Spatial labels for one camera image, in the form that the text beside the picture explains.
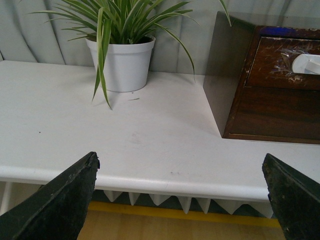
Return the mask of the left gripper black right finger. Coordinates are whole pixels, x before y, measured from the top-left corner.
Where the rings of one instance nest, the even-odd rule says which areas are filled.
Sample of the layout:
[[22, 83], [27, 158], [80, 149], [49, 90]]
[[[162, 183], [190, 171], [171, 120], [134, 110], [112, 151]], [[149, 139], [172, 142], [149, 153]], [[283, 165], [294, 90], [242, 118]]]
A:
[[271, 154], [262, 172], [268, 199], [287, 240], [320, 238], [320, 184]]

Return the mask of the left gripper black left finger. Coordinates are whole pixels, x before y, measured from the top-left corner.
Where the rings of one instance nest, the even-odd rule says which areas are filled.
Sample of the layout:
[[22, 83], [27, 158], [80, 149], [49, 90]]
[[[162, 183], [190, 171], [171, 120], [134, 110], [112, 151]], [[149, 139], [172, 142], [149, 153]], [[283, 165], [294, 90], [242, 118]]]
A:
[[76, 240], [92, 199], [100, 161], [89, 152], [0, 217], [2, 240]]

